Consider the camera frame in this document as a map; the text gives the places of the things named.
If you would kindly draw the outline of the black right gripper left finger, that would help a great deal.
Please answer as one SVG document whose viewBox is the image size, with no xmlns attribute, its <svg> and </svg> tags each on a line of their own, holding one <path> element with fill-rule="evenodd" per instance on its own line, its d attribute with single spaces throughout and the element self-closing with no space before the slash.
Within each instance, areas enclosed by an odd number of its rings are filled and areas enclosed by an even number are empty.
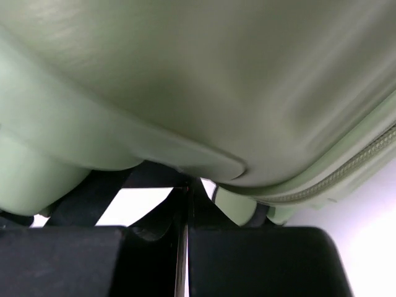
<svg viewBox="0 0 396 297">
<path fill-rule="evenodd" d="M 185 187 L 132 226 L 6 228 L 2 296 L 183 296 Z"/>
</svg>

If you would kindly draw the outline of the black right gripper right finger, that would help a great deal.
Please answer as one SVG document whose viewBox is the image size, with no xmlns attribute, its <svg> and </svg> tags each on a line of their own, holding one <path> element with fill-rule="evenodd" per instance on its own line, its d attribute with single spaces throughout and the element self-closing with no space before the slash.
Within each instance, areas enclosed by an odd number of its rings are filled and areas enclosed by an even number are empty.
<svg viewBox="0 0 396 297">
<path fill-rule="evenodd" d="M 337 248 L 314 227 L 240 227 L 200 180 L 188 198 L 191 296 L 351 296 Z"/>
</svg>

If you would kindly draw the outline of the green suitcase blue lining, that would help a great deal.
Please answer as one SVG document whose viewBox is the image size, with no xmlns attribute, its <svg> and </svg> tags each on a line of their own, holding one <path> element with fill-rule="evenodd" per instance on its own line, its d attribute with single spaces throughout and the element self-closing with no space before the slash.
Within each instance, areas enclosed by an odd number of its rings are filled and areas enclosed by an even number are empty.
<svg viewBox="0 0 396 297">
<path fill-rule="evenodd" d="M 1 2 L 7 212 L 154 161 L 282 223 L 394 157 L 394 1 Z"/>
</svg>

